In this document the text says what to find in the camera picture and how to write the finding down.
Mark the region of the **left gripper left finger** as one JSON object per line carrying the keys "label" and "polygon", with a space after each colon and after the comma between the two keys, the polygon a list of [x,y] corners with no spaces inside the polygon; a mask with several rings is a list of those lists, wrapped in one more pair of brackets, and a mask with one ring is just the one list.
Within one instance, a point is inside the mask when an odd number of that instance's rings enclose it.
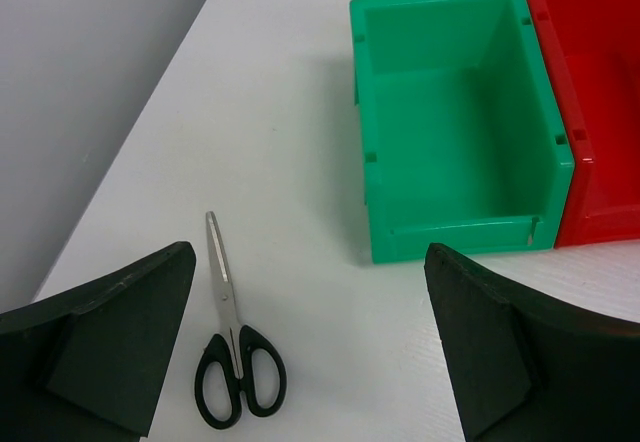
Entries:
{"label": "left gripper left finger", "polygon": [[1,316],[4,441],[148,436],[196,266],[175,242]]}

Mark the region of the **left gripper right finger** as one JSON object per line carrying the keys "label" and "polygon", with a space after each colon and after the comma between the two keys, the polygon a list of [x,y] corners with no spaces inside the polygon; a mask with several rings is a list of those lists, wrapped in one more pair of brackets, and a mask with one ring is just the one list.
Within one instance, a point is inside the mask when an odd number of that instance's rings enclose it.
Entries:
{"label": "left gripper right finger", "polygon": [[467,441],[636,441],[639,325],[440,243],[424,272]]}

